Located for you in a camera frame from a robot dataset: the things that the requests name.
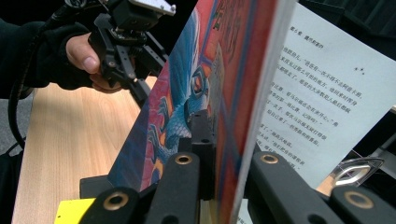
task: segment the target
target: black sleeve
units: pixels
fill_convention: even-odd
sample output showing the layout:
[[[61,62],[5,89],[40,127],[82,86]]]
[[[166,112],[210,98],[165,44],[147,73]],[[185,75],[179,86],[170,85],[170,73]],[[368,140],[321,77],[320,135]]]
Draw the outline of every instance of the black sleeve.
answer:
[[[32,37],[43,22],[29,22],[23,26],[6,23],[0,19],[0,98],[8,98],[16,77],[22,71],[22,59]],[[66,57],[65,44],[75,35],[88,30],[76,23],[44,33],[44,39],[32,61],[25,86],[45,87],[50,82],[67,90],[90,87],[89,75],[71,65]]]

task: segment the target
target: brass ring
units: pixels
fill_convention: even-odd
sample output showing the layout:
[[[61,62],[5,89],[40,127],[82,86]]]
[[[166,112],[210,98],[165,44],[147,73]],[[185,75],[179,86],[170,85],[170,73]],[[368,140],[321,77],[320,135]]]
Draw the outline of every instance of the brass ring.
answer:
[[[189,155],[179,155],[175,158],[175,162],[180,165],[186,165],[192,162],[192,157]]]
[[[112,199],[114,198],[120,198],[120,201],[117,203],[113,203],[111,202]],[[122,208],[123,206],[125,206],[125,204],[128,203],[128,195],[126,195],[123,192],[120,191],[116,191],[112,194],[110,194],[105,201],[103,202],[103,207],[108,210],[108,211],[115,211],[115,210],[119,210],[120,208]]]
[[[366,195],[361,194],[359,192],[356,192],[356,191],[353,191],[353,190],[346,191],[344,193],[344,196],[346,197],[346,200],[349,203],[351,203],[351,204],[353,204],[353,205],[355,205],[355,206],[357,206],[359,208],[371,209],[371,208],[374,207],[373,201],[369,197],[367,197]],[[360,199],[357,201],[357,200],[355,200],[353,198],[353,196],[359,197]]]
[[[277,163],[279,161],[279,159],[276,156],[273,155],[262,155],[260,157],[260,159],[265,162],[265,163],[269,163],[269,164],[274,164]]]

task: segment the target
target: colorful illustration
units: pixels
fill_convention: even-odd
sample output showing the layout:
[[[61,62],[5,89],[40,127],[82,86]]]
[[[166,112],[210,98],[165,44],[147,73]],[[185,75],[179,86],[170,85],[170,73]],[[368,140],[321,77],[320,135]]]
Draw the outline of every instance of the colorful illustration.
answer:
[[[191,137],[191,113],[207,109],[217,143],[212,218],[235,218],[275,7],[274,0],[198,1],[108,175],[114,186],[142,190],[160,179],[178,139]]]

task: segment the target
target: finger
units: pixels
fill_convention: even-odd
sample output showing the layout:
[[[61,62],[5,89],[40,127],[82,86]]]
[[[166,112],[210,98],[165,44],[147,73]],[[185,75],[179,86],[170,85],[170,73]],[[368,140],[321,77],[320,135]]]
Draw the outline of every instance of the finger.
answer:
[[[70,38],[66,43],[67,58],[75,67],[89,74],[99,71],[99,58],[88,43],[90,34]]]
[[[90,79],[93,83],[95,83],[97,86],[106,89],[106,90],[112,90],[112,89],[117,89],[120,88],[120,83],[116,82],[116,84],[113,87],[110,87],[108,84],[108,80],[103,78],[99,74],[92,74],[90,75]]]

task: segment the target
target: hand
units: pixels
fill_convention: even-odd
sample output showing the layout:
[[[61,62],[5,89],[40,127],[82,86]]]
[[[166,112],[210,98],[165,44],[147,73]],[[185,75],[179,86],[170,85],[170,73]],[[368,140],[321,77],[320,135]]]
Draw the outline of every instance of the hand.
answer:
[[[107,80],[100,75],[99,58],[88,43],[89,36],[90,34],[74,36],[67,41],[67,59],[75,67],[85,70],[90,74],[92,87],[97,91],[113,93],[121,90],[119,83],[116,83],[113,88],[110,88]]]

